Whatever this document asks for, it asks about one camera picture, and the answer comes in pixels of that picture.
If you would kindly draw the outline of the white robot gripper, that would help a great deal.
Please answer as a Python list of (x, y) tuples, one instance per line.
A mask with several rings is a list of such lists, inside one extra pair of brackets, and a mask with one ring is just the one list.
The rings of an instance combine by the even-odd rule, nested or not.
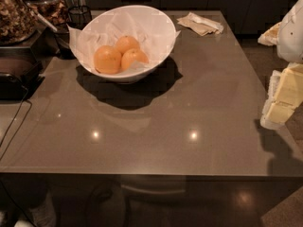
[(290, 62), (282, 72), (273, 71), (260, 119), (263, 128), (278, 130), (303, 103), (303, 0), (297, 0), (281, 23), (261, 34), (258, 43), (276, 45), (278, 56)]

